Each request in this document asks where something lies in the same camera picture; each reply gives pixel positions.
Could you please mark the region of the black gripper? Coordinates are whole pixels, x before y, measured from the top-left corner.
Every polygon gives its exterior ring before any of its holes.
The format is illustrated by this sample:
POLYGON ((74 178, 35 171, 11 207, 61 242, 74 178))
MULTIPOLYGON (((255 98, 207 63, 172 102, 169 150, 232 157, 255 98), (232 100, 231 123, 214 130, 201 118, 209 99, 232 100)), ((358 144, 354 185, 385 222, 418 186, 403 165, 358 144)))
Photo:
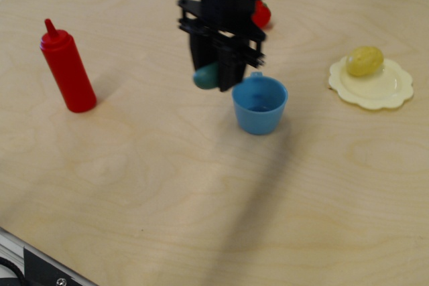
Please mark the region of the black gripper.
POLYGON ((195 69, 219 63, 219 90, 240 83, 246 65, 263 64, 265 33, 251 19, 256 0, 178 0, 195 69))

